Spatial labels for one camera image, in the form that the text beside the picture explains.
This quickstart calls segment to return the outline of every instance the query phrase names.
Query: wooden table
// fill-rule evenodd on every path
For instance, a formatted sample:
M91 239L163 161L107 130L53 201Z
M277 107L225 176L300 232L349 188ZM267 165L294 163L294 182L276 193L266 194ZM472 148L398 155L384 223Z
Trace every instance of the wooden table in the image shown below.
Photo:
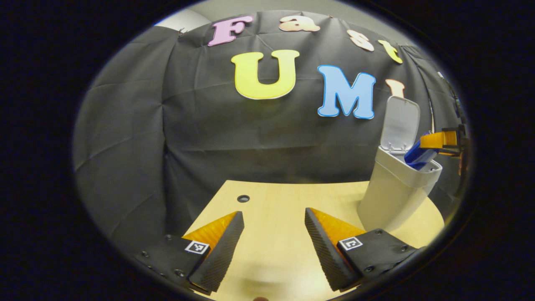
M245 229L216 301L325 301L333 292L304 225L312 207L364 229L357 204L368 182L336 184L271 184L228 180L186 233L234 211L243 212ZM237 201L246 194L250 200ZM413 247L427 245L444 227L433 202L426 198L416 212L391 234Z

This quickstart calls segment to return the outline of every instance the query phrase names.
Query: trash can lid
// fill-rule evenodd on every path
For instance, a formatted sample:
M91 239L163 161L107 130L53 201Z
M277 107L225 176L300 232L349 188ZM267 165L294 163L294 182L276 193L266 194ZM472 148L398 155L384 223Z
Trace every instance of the trash can lid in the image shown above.
M419 123L420 107L417 103L390 96L386 102L381 148L393 153L405 153L414 144Z

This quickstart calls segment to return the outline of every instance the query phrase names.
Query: letter m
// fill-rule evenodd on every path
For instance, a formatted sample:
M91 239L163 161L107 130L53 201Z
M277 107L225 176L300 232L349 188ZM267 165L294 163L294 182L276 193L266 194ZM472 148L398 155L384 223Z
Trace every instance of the letter m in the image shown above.
M318 109L320 116L338 116L340 112L340 109L336 107L336 99L338 98L344 115L348 116L356 103L357 108L353 111L355 117L373 118L372 96L375 77L367 73L359 73L353 86L349 86L342 70L336 66L321 65L318 67L318 71L323 74L325 80L323 106Z

